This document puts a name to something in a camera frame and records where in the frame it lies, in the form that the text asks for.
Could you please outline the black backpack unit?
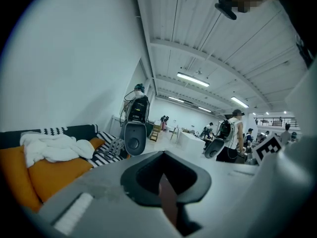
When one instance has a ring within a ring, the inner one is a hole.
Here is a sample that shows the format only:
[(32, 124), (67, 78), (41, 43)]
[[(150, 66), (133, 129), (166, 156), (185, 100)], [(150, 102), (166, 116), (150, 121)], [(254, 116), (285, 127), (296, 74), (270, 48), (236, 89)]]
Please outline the black backpack unit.
[(136, 96), (130, 101), (126, 113), (128, 122), (146, 123), (149, 115), (149, 99), (146, 95)]

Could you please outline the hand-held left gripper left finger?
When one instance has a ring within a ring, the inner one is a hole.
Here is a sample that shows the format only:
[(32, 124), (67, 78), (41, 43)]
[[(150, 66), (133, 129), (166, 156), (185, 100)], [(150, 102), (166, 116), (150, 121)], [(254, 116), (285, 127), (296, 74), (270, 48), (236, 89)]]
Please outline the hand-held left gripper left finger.
[(71, 238), (177, 238), (177, 230), (161, 208), (138, 205), (120, 184), (127, 168), (153, 155), (91, 169), (52, 196), (42, 207), (42, 218), (54, 225), (80, 194), (87, 193), (93, 200)]

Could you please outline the white table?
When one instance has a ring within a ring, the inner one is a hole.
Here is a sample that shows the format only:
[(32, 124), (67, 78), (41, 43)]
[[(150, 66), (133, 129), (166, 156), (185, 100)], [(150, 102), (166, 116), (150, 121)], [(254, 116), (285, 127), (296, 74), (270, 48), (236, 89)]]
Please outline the white table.
[(205, 142), (190, 133), (181, 131), (178, 135), (177, 145), (186, 153), (202, 154)]

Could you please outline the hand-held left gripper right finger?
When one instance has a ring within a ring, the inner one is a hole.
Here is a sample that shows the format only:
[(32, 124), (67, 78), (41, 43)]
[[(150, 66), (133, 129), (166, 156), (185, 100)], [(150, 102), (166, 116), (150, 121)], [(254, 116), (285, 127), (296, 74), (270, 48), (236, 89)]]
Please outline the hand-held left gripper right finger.
[(210, 174), (211, 186), (203, 199), (198, 203), (184, 206), (188, 221), (200, 227), (189, 237), (203, 237), (202, 232), (215, 229), (224, 215), (229, 213), (242, 198), (259, 167), (217, 162), (199, 154), (189, 154), (183, 151), (171, 151), (171, 153), (201, 167)]

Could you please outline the small orange cushion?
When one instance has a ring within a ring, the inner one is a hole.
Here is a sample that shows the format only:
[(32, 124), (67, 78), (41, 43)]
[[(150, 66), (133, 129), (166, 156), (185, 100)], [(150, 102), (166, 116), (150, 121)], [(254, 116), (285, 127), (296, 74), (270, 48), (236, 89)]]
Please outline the small orange cushion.
[(97, 137), (92, 138), (89, 142), (92, 145), (92, 147), (94, 148), (94, 150), (99, 149), (101, 146), (103, 146), (105, 144), (105, 141), (103, 139), (100, 139)]

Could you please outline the wooden step shelf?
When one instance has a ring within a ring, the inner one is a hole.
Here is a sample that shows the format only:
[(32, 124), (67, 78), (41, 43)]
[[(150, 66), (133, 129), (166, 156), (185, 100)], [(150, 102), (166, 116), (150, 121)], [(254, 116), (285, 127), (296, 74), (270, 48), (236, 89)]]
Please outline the wooden step shelf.
[(150, 140), (154, 141), (154, 142), (157, 142), (157, 139), (158, 139), (160, 131), (161, 131), (161, 124), (160, 123), (155, 123), (154, 126), (153, 126), (152, 133), (150, 135)]

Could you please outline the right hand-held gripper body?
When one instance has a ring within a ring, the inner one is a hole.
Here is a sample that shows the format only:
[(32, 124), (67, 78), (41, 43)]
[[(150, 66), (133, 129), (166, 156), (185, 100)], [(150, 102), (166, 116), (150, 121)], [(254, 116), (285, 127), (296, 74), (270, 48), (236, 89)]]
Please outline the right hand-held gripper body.
[(247, 154), (245, 164), (247, 165), (260, 165), (265, 156), (276, 154), (282, 148), (280, 140), (276, 135), (271, 135), (262, 143), (252, 148), (251, 153)]

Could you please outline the brown book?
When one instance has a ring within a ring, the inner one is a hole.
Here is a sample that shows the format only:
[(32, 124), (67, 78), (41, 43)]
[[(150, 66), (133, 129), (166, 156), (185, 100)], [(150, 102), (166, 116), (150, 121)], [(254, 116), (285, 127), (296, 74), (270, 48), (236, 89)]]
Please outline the brown book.
[(159, 182), (159, 197), (161, 199), (161, 208), (164, 214), (176, 228), (178, 215), (178, 208), (176, 205), (177, 194), (165, 174), (162, 175)]

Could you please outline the white fluffy blanket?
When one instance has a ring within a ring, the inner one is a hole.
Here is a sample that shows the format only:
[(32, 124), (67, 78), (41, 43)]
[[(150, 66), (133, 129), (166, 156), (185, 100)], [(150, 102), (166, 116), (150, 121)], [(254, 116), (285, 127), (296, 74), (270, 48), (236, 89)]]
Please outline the white fluffy blanket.
[(51, 163), (80, 157), (90, 159), (95, 151), (92, 144), (85, 139), (77, 140), (65, 134), (47, 135), (31, 131), (21, 134), (20, 145), (24, 147), (28, 168), (44, 159)]

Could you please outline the grey chunky knit throw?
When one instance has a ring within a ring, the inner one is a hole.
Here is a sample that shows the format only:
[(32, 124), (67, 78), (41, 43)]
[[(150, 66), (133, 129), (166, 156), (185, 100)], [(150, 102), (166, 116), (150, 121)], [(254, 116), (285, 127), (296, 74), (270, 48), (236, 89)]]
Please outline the grey chunky knit throw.
[(107, 160), (113, 160), (125, 152), (126, 150), (124, 140), (120, 138), (115, 138), (112, 140), (107, 149), (102, 149), (101, 147), (98, 149), (98, 153), (103, 155)]

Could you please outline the black white striped sofa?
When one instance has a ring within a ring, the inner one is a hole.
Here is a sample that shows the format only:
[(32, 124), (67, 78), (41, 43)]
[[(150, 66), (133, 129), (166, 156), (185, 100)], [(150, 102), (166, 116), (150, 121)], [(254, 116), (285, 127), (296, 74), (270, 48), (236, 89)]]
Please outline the black white striped sofa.
[[(18, 131), (8, 131), (8, 132), (0, 132), (0, 149), (6, 149), (11, 147), (19, 146), (19, 141), (21, 134), (24, 132), (30, 132), (30, 130), (18, 130)], [(106, 132), (99, 131), (98, 126), (96, 124), (86, 124), (86, 125), (77, 125), (77, 126), (69, 126), (69, 127), (48, 127), (48, 128), (40, 128), (40, 129), (32, 129), (31, 132), (38, 132), (40, 134), (47, 135), (58, 135), (65, 134), (70, 137), (75, 137), (76, 139), (85, 139), (91, 140), (92, 138), (100, 138), (105, 141), (105, 144), (101, 146), (102, 149), (107, 149), (110, 145), (111, 141), (116, 137), (112, 136)], [(122, 153), (120, 156), (114, 158), (113, 160), (107, 160), (103, 155), (98, 153), (98, 149), (95, 150), (91, 159), (85, 159), (85, 161), (89, 162), (93, 165), (94, 168), (115, 163), (126, 159), (129, 157), (127, 152)]]

